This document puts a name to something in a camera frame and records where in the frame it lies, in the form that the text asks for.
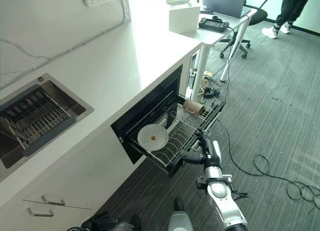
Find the white box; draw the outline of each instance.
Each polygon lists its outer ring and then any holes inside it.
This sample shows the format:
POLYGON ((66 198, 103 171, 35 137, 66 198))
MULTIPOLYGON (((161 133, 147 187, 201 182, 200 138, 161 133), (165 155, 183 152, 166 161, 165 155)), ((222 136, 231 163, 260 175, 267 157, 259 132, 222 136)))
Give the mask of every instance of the white box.
POLYGON ((166 0, 169 8, 169 30, 178 34, 195 32, 200 4, 194 0, 166 0))

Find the dish rack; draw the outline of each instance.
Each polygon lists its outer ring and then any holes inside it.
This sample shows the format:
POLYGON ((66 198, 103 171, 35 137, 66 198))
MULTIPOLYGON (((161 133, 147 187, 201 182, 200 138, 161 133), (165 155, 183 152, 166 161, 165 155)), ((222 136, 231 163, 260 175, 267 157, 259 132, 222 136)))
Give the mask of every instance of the dish rack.
POLYGON ((181 94, 171 92, 127 132, 134 145, 143 149, 138 143, 139 131, 150 124, 165 127, 169 137, 167 144, 157 151, 146 152, 166 169, 176 161, 180 151, 188 149, 193 144, 192 139, 196 140, 197 129, 203 127, 214 113, 207 107, 200 116, 189 113, 183 108, 186 99, 181 94))
POLYGON ((76 117, 39 85, 3 105, 0 118, 1 135, 16 140, 26 157, 76 122, 76 117))

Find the desk leg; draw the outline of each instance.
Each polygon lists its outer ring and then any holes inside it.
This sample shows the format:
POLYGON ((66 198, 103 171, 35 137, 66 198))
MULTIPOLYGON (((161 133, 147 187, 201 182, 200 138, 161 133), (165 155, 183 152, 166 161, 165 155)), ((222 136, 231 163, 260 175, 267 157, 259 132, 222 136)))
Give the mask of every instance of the desk leg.
POLYGON ((200 55, 201 55, 201 49, 198 52, 196 52, 195 62, 194 62, 194 69, 195 70, 197 70, 199 67, 200 55))
POLYGON ((210 45, 207 45, 205 43, 202 44, 201 55, 199 58, 199 66, 198 66, 198 70, 196 71, 195 81, 194 81, 192 95, 191 95, 191 99, 194 101, 196 101, 198 97, 199 89, 202 83, 202 78, 207 65, 210 48, 211 48, 210 45))
MULTIPOLYGON (((247 19, 244 20, 244 21, 242 22, 242 24, 240 25, 239 31, 238 31, 239 33, 238 33, 238 35, 236 36, 234 45, 232 46, 231 53, 230 53, 230 55, 229 55, 229 57, 228 57, 229 61, 230 61, 231 57, 232 57, 232 56, 235 54, 235 52, 237 51, 239 45, 241 44, 241 41, 242 41, 242 39, 244 38, 245 31, 246 31, 246 29, 247 29, 247 27, 248 27, 248 24, 250 23, 250 20, 251 20, 251 17, 249 18, 249 20, 247 20, 247 19)), ((222 75, 221 75, 221 77, 220 77, 220 81, 223 82, 223 81, 226 80, 228 68, 229 68, 229 63, 227 63, 227 64, 225 65, 224 70, 223 70, 223 73, 222 73, 222 75)))

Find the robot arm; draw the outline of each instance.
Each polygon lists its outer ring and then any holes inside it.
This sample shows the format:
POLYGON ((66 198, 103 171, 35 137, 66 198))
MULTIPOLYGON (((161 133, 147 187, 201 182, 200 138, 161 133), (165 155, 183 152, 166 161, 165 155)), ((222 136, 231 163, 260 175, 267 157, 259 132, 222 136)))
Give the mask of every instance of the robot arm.
POLYGON ((202 154, 183 152, 182 159, 191 164, 203 164, 205 176, 197 178, 197 188, 206 190, 207 198, 213 207, 221 230, 247 231, 248 222, 232 199, 232 176, 223 175, 221 169, 221 153, 217 141, 211 141, 206 132, 196 133, 202 154))

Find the white cabinet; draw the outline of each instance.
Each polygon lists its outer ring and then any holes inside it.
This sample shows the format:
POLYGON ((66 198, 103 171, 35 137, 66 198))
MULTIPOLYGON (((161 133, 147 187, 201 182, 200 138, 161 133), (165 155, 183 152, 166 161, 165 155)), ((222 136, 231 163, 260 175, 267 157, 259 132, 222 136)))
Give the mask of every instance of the white cabinet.
POLYGON ((20 201, 13 210, 1 212, 1 231, 65 231, 91 215, 90 210, 72 207, 54 206, 42 203, 20 201), (37 215, 31 216, 27 209, 37 215))
POLYGON ((43 230, 63 231, 79 226, 110 198, 143 160, 144 157, 133 165, 109 126, 48 178, 36 178, 1 208, 0 230, 35 231, 46 227, 43 230), (41 196, 52 202, 63 199, 65 206, 45 204, 41 196), (29 207, 40 214, 52 209, 54 216, 31 216, 27 212, 29 207))

